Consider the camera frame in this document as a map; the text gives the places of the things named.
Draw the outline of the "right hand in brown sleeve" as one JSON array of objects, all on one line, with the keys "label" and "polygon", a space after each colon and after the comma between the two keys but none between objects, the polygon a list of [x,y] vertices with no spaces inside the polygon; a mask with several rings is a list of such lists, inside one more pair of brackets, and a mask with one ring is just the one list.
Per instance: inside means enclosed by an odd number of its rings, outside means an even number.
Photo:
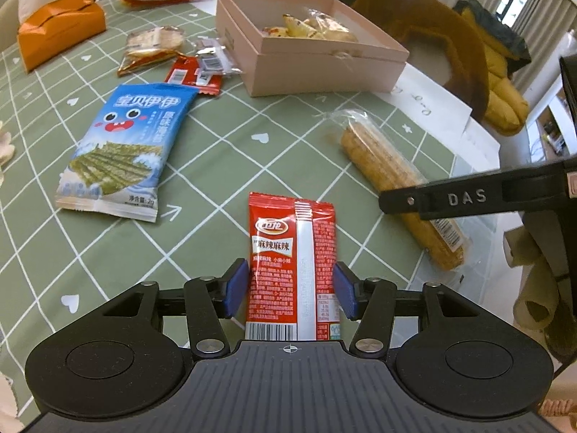
[{"label": "right hand in brown sleeve", "polygon": [[514,322],[561,364],[576,362],[576,265],[569,261],[559,216],[522,212],[522,225],[504,233],[507,265],[523,271],[512,306]]}]

